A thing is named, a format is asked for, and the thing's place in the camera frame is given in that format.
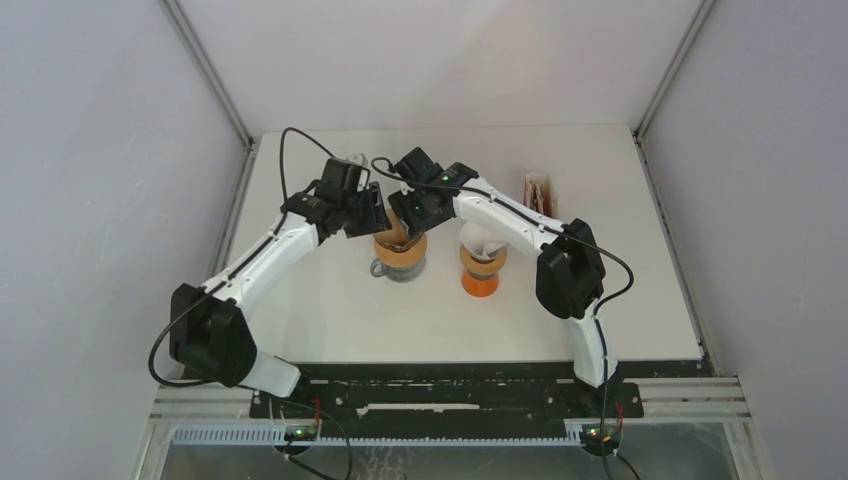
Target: black mounting plate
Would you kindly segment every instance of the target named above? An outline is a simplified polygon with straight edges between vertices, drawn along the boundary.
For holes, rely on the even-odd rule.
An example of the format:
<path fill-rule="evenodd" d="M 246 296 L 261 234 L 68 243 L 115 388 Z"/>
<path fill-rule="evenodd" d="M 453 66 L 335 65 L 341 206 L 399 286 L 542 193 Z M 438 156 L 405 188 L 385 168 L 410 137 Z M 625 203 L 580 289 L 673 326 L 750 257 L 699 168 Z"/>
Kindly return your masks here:
<path fill-rule="evenodd" d="M 571 362 L 303 364 L 304 378 L 288 400 L 320 405 L 355 438 L 559 438 L 564 435 L 563 420 L 597 418 L 600 413 L 580 402 L 577 384 L 561 379 L 570 366 Z M 643 377 L 709 376 L 709 368 L 699 367 L 697 362 L 622 362 L 619 372 L 641 370 L 643 375 L 635 376 Z M 257 399 L 251 405 L 252 418 L 268 418 L 269 401 L 275 418 L 315 416 L 311 410 L 270 395 Z M 398 404 L 415 407 L 384 409 Z M 433 404 L 445 408 L 433 410 Z M 625 381 L 610 391 L 607 418 L 618 415 L 616 404 L 625 418 L 644 416 L 634 383 Z M 325 422 L 323 429 L 324 436 L 341 435 L 332 422 Z"/>

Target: metal frame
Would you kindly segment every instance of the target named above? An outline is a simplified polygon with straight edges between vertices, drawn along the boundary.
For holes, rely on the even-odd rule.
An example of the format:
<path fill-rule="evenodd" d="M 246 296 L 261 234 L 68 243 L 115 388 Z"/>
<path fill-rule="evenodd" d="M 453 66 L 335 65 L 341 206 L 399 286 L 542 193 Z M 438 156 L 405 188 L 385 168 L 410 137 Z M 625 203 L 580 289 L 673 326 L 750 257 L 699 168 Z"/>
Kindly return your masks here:
<path fill-rule="evenodd" d="M 209 54 L 206 53 L 203 43 L 201 43 L 200 38 L 197 36 L 197 32 L 191 25 L 182 4 L 179 0 L 159 0 L 159 5 L 162 6 L 165 16 L 168 17 L 168 20 L 170 20 L 171 25 L 174 27 L 174 31 L 186 47 L 191 61 L 194 62 L 200 76 L 203 77 L 203 81 L 206 82 L 206 86 L 209 87 L 209 91 L 215 97 L 215 101 L 218 102 L 218 105 L 224 111 L 224 115 L 226 115 L 227 120 L 229 120 L 230 125 L 233 127 L 233 131 L 238 136 L 242 145 L 245 148 L 249 148 L 252 140 L 250 133 L 247 131 L 247 126 L 244 124 L 241 115 L 239 115 L 229 92 L 224 87 L 224 82 L 221 81 L 218 71 L 215 70 L 215 66 L 212 64 Z"/>
<path fill-rule="evenodd" d="M 642 114 L 642 119 L 639 121 L 639 125 L 634 130 L 634 136 L 636 137 L 637 143 L 640 143 L 642 139 L 645 138 L 645 134 L 648 132 L 648 128 L 650 128 L 651 123 L 654 121 L 654 116 L 657 114 L 657 110 L 659 110 L 669 88 L 674 83 L 674 80 L 677 78 L 680 70 L 683 68 L 686 58 L 692 51 L 695 41 L 698 37 L 700 37 L 701 32 L 704 29 L 704 25 L 706 25 L 707 20 L 709 20 L 717 3 L 718 0 L 701 0 L 701 5 L 698 6 L 695 16 L 693 16 L 692 21 L 689 22 L 689 26 L 686 28 L 686 33 L 680 40 L 680 44 L 677 46 L 677 50 L 675 50 L 674 56 L 671 58 L 671 62 L 669 62 L 668 67 L 663 74 L 663 78 L 660 80 L 660 84 L 657 85 L 656 91 L 654 91 L 653 96 L 651 96 L 651 101 L 648 102 L 648 107 L 645 109 L 645 113 Z"/>

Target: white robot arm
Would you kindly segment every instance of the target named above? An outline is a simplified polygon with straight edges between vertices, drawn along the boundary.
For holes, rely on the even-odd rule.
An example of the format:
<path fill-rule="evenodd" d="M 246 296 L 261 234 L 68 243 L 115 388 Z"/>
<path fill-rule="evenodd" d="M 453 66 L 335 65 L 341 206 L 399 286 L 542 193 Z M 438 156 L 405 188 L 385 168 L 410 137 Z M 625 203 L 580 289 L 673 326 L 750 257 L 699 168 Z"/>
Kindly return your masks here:
<path fill-rule="evenodd" d="M 228 387 L 291 395 L 300 370 L 259 351 L 247 320 L 280 277 L 329 236 L 341 229 L 357 237 L 389 228 L 379 184 L 367 178 L 363 165 L 327 160 L 314 193 L 309 188 L 289 198 L 268 231 L 231 266 L 200 288 L 177 288 L 171 298 L 171 357 Z"/>
<path fill-rule="evenodd" d="M 379 171 L 373 162 L 372 168 Z M 420 148 L 392 169 L 400 175 L 393 178 L 415 187 L 389 196 L 389 203 L 410 234 L 458 217 L 535 257 L 536 297 L 550 313 L 566 319 L 575 350 L 575 377 L 590 388 L 599 389 L 616 375 L 618 361 L 601 338 L 603 321 L 586 315 L 590 304 L 603 293 L 601 280 L 605 270 L 598 251 L 586 248 L 595 245 L 595 239 L 585 222 L 575 219 L 564 225 L 537 213 L 497 191 L 461 163 L 442 169 Z M 560 232 L 579 243 L 569 241 Z"/>

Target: black cable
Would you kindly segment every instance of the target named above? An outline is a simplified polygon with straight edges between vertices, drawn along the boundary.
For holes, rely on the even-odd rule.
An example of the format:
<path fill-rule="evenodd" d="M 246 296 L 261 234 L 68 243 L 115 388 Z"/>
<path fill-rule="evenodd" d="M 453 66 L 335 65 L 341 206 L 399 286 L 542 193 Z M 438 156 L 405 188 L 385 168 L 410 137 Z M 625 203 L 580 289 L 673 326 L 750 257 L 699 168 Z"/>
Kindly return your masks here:
<path fill-rule="evenodd" d="M 631 465 L 626 458 L 622 457 L 620 453 L 616 453 L 615 456 L 618 457 L 618 459 L 621 460 L 622 463 L 627 465 L 627 468 L 629 468 L 630 471 L 633 472 L 633 476 L 636 477 L 636 480 L 642 480 L 642 477 L 639 476 L 639 473 L 636 472 L 636 469 L 633 468 L 633 465 Z"/>
<path fill-rule="evenodd" d="M 609 367 L 607 365 L 607 341 L 604 338 L 604 330 L 601 328 L 601 322 L 598 321 L 597 317 L 595 317 L 595 328 L 598 329 L 598 335 L 600 335 L 601 337 L 601 349 L 604 352 L 604 394 L 603 400 L 601 401 L 601 418 L 598 422 L 600 424 L 601 431 L 601 434 L 598 436 L 598 440 L 600 441 L 598 446 L 601 449 L 601 461 L 604 464 L 604 471 L 607 473 L 607 478 L 609 480 L 613 480 L 612 472 L 609 468 L 609 461 L 607 461 L 607 453 L 604 451 L 604 443 L 606 443 L 606 434 L 604 433 L 604 417 L 607 411 L 607 391 L 609 390 L 607 388 L 607 385 L 609 384 L 609 379 L 607 378 L 607 375 L 609 374 Z"/>
<path fill-rule="evenodd" d="M 327 155 L 329 155 L 331 157 L 335 157 L 335 155 L 333 155 L 333 152 L 331 152 L 327 147 L 325 147 L 323 144 L 321 144 L 321 142 L 319 142 L 318 140 L 315 140 L 312 136 L 305 133 L 304 131 L 297 129 L 297 128 L 294 128 L 294 127 L 288 127 L 286 129 L 284 129 L 283 133 L 280 135 L 280 184 L 281 184 L 281 187 L 282 187 L 282 190 L 283 190 L 283 206 L 285 206 L 286 200 L 288 200 L 288 193 L 286 192 L 285 142 L 286 142 L 286 135 L 289 132 L 294 132 L 294 133 L 302 135 L 303 137 L 305 137 L 306 139 L 308 139 L 309 141 L 314 143 L 316 146 L 318 146 L 318 148 L 323 150 Z M 313 181 L 312 183 L 310 183 L 309 187 L 307 187 L 306 191 L 309 191 L 312 188 L 315 188 L 315 185 L 317 185 L 316 182 L 317 181 Z M 283 224 L 286 222 L 287 216 L 288 216 L 288 211 L 284 208 L 283 209 L 283 216 L 280 219 L 280 223 L 278 223 L 277 226 L 274 227 L 274 235 L 275 236 L 278 233 L 280 233 L 280 230 L 283 228 Z M 257 256 L 259 256 L 259 254 L 262 253 L 263 250 L 265 250 L 265 247 L 267 247 L 273 240 L 274 239 L 270 236 L 268 238 L 266 238 L 265 241 L 262 242 L 259 245 L 259 247 L 256 248 L 256 250 L 254 250 L 250 255 L 248 255 L 248 257 L 243 262 L 241 262 L 239 265 L 236 265 L 232 269 L 232 271 L 227 275 L 227 279 L 232 280 L 233 278 L 235 278 L 236 275 L 238 275 L 247 265 L 250 265 L 250 262 L 252 262 L 253 259 L 255 259 Z M 150 349 L 150 355 L 148 356 L 148 359 L 147 359 L 147 369 L 150 372 L 150 376 L 153 377 L 153 379 L 156 380 L 160 385 L 164 385 L 166 387 L 184 388 L 184 387 L 195 387 L 195 386 L 198 386 L 198 385 L 206 385 L 207 383 L 213 382 L 213 380 L 192 380 L 192 381 L 187 381 L 187 382 L 172 382 L 170 380 L 165 380 L 164 378 L 162 378 L 156 372 L 156 368 L 155 368 L 153 362 L 156 358 L 156 352 L 159 350 L 159 347 L 162 345 L 162 342 L 165 340 L 165 337 L 168 335 L 168 333 L 170 333 L 170 331 L 173 330 L 174 326 L 180 320 L 185 318 L 186 315 L 191 313 L 192 310 L 197 308 L 198 305 L 200 305 L 201 303 L 206 301 L 209 297 L 214 295 L 216 292 L 218 292 L 219 290 L 224 288 L 225 285 L 226 285 L 226 282 L 221 282 L 218 286 L 216 286 L 215 288 L 213 288 L 209 292 L 205 293 L 201 298 L 199 298 L 194 303 L 189 305 L 189 307 L 186 308 L 183 313 L 181 313 L 176 319 L 174 319 L 174 321 L 169 323 L 168 326 L 165 327 L 164 330 L 162 330 L 162 333 L 160 333 L 159 337 L 156 338 L 156 341 L 153 342 L 153 347 Z"/>
<path fill-rule="evenodd" d="M 454 186 L 447 186 L 447 185 L 433 185 L 433 184 L 429 184 L 429 183 L 418 182 L 418 181 L 415 181 L 415 180 L 407 180 L 407 179 L 399 177 L 397 175 L 392 175 L 391 173 L 377 167 L 377 161 L 378 160 L 382 160 L 382 161 L 386 162 L 389 165 L 390 171 L 394 170 L 394 165 L 392 164 L 392 161 L 389 160 L 386 157 L 375 157 L 375 158 L 371 159 L 371 168 L 374 169 L 374 171 L 379 173 L 380 175 L 383 175 L 384 177 L 388 177 L 388 178 L 391 178 L 392 180 L 397 180 L 399 182 L 404 182 L 407 185 L 411 185 L 413 187 L 418 186 L 418 187 L 423 187 L 423 188 L 442 188 L 442 189 L 446 189 L 446 190 L 459 190 L 459 191 L 463 191 L 463 192 L 476 193 L 478 195 L 482 195 L 484 197 L 490 198 L 492 201 L 494 201 L 498 205 L 501 205 L 502 207 L 506 208 L 507 210 L 514 213 L 515 215 L 517 215 L 518 217 L 520 217 L 524 221 L 530 223 L 534 227 L 541 227 L 544 231 L 546 231 L 548 233 L 553 233 L 555 235 L 559 235 L 563 238 L 566 238 L 569 241 L 573 241 L 573 242 L 575 242 L 579 245 L 583 245 L 584 247 L 591 248 L 592 250 L 595 250 L 596 252 L 598 252 L 598 253 L 606 256 L 607 258 L 613 260 L 615 263 L 619 264 L 622 268 L 624 268 L 625 272 L 627 272 L 627 284 L 623 288 L 621 288 L 620 290 L 618 290 L 614 293 L 611 293 L 611 294 L 607 295 L 606 297 L 598 300 L 598 303 L 595 304 L 595 308 L 592 310 L 592 317 L 594 317 L 594 319 L 595 319 L 595 327 L 598 330 L 598 335 L 600 336 L 600 340 L 601 340 L 601 348 L 602 348 L 603 353 L 604 353 L 604 377 L 603 377 L 604 378 L 604 387 L 603 387 L 603 401 L 602 401 L 602 404 L 601 404 L 600 437 L 599 437 L 600 449 L 601 449 L 601 458 L 603 459 L 604 470 L 606 471 L 607 477 L 612 479 L 613 478 L 612 472 L 610 471 L 610 468 L 609 468 L 609 462 L 607 461 L 606 452 L 604 452 L 604 438 L 606 438 L 606 436 L 604 435 L 604 420 L 606 419 L 605 414 L 606 414 L 607 391 L 608 391 L 607 375 L 609 374 L 609 370 L 608 370 L 609 367 L 607 365 L 607 342 L 606 342 L 606 339 L 604 338 L 604 331 L 601 328 L 601 322 L 598 320 L 598 312 L 601 310 L 601 307 L 604 304 L 606 304 L 607 302 L 609 302 L 610 300 L 612 300 L 614 298 L 617 298 L 621 295 L 624 295 L 625 293 L 627 293 L 628 290 L 630 290 L 633 287 L 633 281 L 634 281 L 633 269 L 630 268 L 630 265 L 628 265 L 627 262 L 625 262 L 624 260 L 622 260 L 618 256 L 612 254 L 611 252 L 609 252 L 609 251 L 607 251 L 607 250 L 605 250 L 605 249 L 603 249 L 603 248 L 601 248 L 597 245 L 592 245 L 591 243 L 584 242 L 583 240 L 580 240 L 579 238 L 568 235 L 565 232 L 561 232 L 561 231 L 555 230 L 553 228 L 550 228 L 547 225 L 544 225 L 544 224 L 538 222 L 536 219 L 524 214 L 522 211 L 513 207 L 509 203 L 504 202 L 503 200 L 501 200 L 497 197 L 493 197 L 488 192 L 485 192 L 485 191 L 477 189 L 477 188 L 472 188 L 472 187 L 461 187 L 461 186 L 460 187 L 454 187 Z"/>
<path fill-rule="evenodd" d="M 345 445 L 347 447 L 347 474 L 345 474 L 344 480 L 350 480 L 350 474 L 351 474 L 351 472 L 353 472 L 353 449 L 350 446 L 350 438 L 347 436 L 347 432 L 344 431 L 344 428 L 338 422 L 338 420 L 333 418 L 329 413 L 322 412 L 321 410 L 319 410 L 317 408 L 310 407 L 309 405 L 304 405 L 302 403 L 293 402 L 291 400 L 286 400 L 284 398 L 277 398 L 277 400 L 282 402 L 282 403 L 294 405 L 295 407 L 298 407 L 298 408 L 305 408 L 306 410 L 311 410 L 311 411 L 317 413 L 319 416 L 324 416 L 324 417 L 329 418 L 330 421 L 332 421 L 333 423 L 336 424 L 337 427 L 339 427 L 339 431 L 342 432 L 342 436 L 345 439 Z M 304 464 L 303 462 L 301 462 L 300 460 L 298 460 L 294 457 L 290 456 L 288 458 L 288 460 L 290 462 L 292 462 L 293 464 L 297 465 L 298 467 L 300 467 L 300 468 L 306 470 L 307 472 L 315 475 L 316 477 L 322 478 L 324 480 L 336 480 L 335 478 L 333 478 L 333 477 L 331 477 L 331 476 L 329 476 L 325 473 L 321 473 L 318 470 L 315 470 L 314 468 L 310 467 L 309 465 Z"/>
<path fill-rule="evenodd" d="M 286 193 L 286 170 L 285 170 L 284 161 L 283 161 L 283 157 L 285 156 L 285 149 L 286 149 L 286 135 L 289 132 L 294 132 L 294 133 L 299 134 L 300 136 L 302 136 L 302 137 L 306 138 L 307 140 L 309 140 L 310 142 L 314 143 L 316 147 L 320 148 L 321 150 L 324 150 L 324 153 L 326 153 L 330 157 L 336 158 L 336 156 L 333 155 L 333 152 L 331 152 L 330 149 L 325 147 L 318 140 L 315 140 L 308 133 L 306 133 L 303 130 L 300 130 L 298 128 L 286 127 L 283 130 L 283 133 L 280 135 L 280 185 L 283 188 L 283 205 L 285 205 L 286 201 L 289 199 L 288 193 Z"/>
<path fill-rule="evenodd" d="M 212 290 L 209 290 L 208 292 L 203 294 L 202 297 L 195 300 L 194 303 L 189 305 L 188 308 L 186 308 L 183 313 L 181 313 L 177 318 L 175 318 L 171 323 L 169 323 L 168 326 L 165 327 L 164 330 L 162 330 L 162 333 L 160 333 L 159 336 L 156 338 L 156 341 L 153 342 L 153 347 L 150 349 L 150 355 L 147 357 L 147 370 L 150 372 L 150 376 L 153 377 L 154 380 L 159 382 L 160 385 L 164 385 L 166 387 L 173 387 L 173 388 L 185 388 L 185 387 L 196 387 L 198 385 L 206 385 L 207 383 L 213 382 L 213 380 L 191 380 L 191 381 L 188 381 L 188 382 L 172 382 L 170 380 L 165 380 L 164 378 L 159 376 L 159 374 L 156 372 L 156 366 L 154 365 L 154 360 L 156 360 L 156 352 L 159 350 L 159 346 L 162 345 L 162 341 L 165 340 L 165 337 L 168 335 L 168 333 L 170 333 L 171 330 L 174 329 L 174 326 L 177 323 L 179 323 L 180 320 L 185 318 L 186 315 L 191 313 L 192 310 L 197 308 L 198 305 L 200 305 L 201 303 L 206 301 L 206 299 L 208 299 L 212 295 L 215 295 L 215 293 L 218 290 L 224 288 L 224 285 L 226 285 L 226 284 L 227 284 L 226 282 L 219 283 L 218 286 L 216 286 Z"/>

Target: white table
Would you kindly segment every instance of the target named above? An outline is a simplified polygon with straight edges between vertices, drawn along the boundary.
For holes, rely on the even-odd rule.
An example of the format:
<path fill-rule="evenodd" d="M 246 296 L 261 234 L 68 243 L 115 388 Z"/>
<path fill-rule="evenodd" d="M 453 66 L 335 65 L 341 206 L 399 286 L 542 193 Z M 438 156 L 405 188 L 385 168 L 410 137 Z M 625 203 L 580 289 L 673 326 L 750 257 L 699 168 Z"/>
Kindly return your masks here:
<path fill-rule="evenodd" d="M 611 350 L 624 360 L 698 359 L 700 350 L 640 160 L 624 125 L 317 132 L 336 155 L 398 160 L 421 146 L 442 166 L 461 161 L 521 198 L 527 172 L 549 173 L 564 222 L 579 217 L 627 261 L 634 288 L 603 308 Z M 279 212 L 279 132 L 263 135 L 231 259 Z M 318 178 L 325 156 L 286 139 L 289 195 Z M 397 182 L 381 179 L 384 198 Z M 428 232 L 427 267 L 410 284 L 372 278 L 371 237 L 338 234 L 301 260 L 248 319 L 257 345 L 291 361 L 528 362 L 573 360 L 563 321 L 535 298 L 535 258 L 510 250 L 485 299 L 459 283 L 460 220 Z M 605 259 L 607 293 L 626 280 Z"/>

